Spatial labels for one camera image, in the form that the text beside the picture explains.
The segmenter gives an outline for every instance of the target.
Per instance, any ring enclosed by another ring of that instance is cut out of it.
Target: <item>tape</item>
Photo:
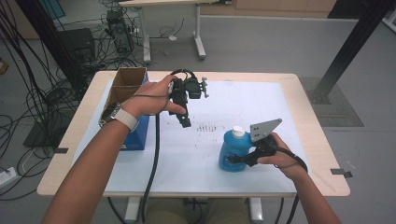
[[[344,169],[330,169],[332,171],[333,175],[343,175],[345,178],[350,178],[353,177],[352,173],[350,171],[346,172]]]
[[[67,150],[69,150],[67,147],[57,147],[55,148],[54,153],[66,154]]]

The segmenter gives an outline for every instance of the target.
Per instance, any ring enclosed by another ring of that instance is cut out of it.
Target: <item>blue box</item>
[[[145,67],[120,68],[114,77],[106,106],[114,102],[122,103],[126,101],[148,80],[149,77]],[[121,150],[145,149],[149,116],[140,116],[137,120],[136,129],[126,135]]]

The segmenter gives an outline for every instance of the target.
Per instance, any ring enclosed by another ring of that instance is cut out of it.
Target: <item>hand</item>
[[[276,144],[279,147],[290,150],[288,145],[286,145],[277,133],[271,133],[271,135],[274,137]],[[300,166],[295,159],[279,151],[272,157],[258,158],[257,163],[274,164],[278,166],[279,170],[282,171],[287,178],[293,181],[301,175],[306,175],[304,168]]]
[[[160,82],[146,82],[133,97],[121,104],[122,108],[135,118],[141,115],[157,114],[163,110],[185,114],[186,109],[169,101],[167,96],[169,83],[175,78],[177,77],[168,75]]]

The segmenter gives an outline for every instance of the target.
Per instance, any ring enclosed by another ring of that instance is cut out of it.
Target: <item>bottle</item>
[[[242,162],[233,164],[227,158],[244,157],[251,147],[250,135],[241,126],[234,126],[232,130],[224,134],[224,143],[219,155],[220,168],[229,172],[243,171],[247,166],[246,164]]]

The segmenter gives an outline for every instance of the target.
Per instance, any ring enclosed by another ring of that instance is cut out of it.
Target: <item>wristwatch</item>
[[[131,130],[131,132],[134,131],[138,124],[137,119],[130,113],[123,110],[121,108],[121,104],[117,102],[109,105],[105,109],[105,111],[102,113],[102,117],[99,119],[99,125],[103,127],[105,124],[109,123],[114,119],[125,124]]]

